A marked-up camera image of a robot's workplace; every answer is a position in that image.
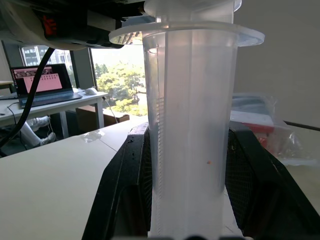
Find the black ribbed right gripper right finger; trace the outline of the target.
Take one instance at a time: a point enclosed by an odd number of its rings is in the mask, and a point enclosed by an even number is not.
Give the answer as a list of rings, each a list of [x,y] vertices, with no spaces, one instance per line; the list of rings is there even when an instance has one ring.
[[[225,187],[245,237],[320,238],[320,216],[292,175],[248,127],[235,121],[229,123]]]

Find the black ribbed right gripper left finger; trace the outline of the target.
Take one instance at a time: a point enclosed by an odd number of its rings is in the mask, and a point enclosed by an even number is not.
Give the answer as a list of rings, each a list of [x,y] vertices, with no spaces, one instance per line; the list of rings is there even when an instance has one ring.
[[[84,240],[148,236],[152,216],[149,124],[133,127],[104,169],[84,229]]]

